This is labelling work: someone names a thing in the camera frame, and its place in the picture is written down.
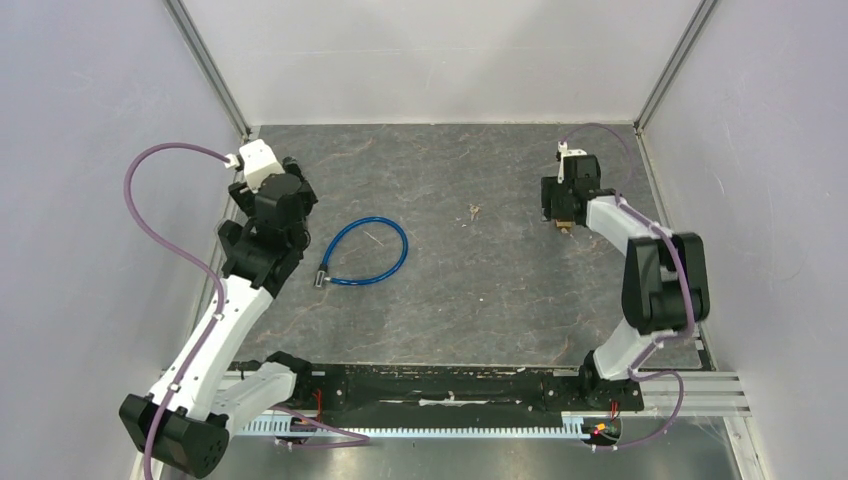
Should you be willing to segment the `blue cable lock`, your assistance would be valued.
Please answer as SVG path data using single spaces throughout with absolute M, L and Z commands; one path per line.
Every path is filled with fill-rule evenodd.
M 398 222 L 382 216 L 354 220 L 328 242 L 313 285 L 375 285 L 397 273 L 409 252 L 408 235 Z

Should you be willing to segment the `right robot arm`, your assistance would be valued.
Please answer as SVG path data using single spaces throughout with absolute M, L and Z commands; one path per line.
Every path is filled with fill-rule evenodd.
M 620 193 L 601 186 L 596 156 L 562 148 L 556 175 L 541 180 L 545 220 L 560 229 L 585 227 L 624 256 L 623 318 L 589 354 L 577 382 L 580 400 L 602 408 L 618 393 L 616 381 L 641 380 L 638 371 L 658 349 L 690 337 L 710 311 L 702 238 L 675 233 L 635 209 Z

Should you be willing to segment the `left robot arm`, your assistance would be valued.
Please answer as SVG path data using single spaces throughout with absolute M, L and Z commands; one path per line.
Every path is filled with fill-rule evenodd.
M 229 193 L 248 221 L 218 228 L 225 262 L 221 272 L 166 240 L 141 217 L 132 183 L 141 163 L 173 149 L 165 143 L 139 154 L 124 178 L 124 200 L 137 225 L 154 241 L 199 267 L 212 281 L 207 310 L 186 344 L 144 395 L 128 395 L 119 418 L 141 456 L 142 476 L 157 479 L 168 466 L 202 479 L 220 463 L 231 437 L 272 405 L 307 405 L 312 379 L 278 360 L 227 389 L 220 383 L 230 362 L 262 314 L 304 258 L 311 237 L 307 218 L 317 196 L 300 165 L 272 153 L 211 157 L 242 171 Z

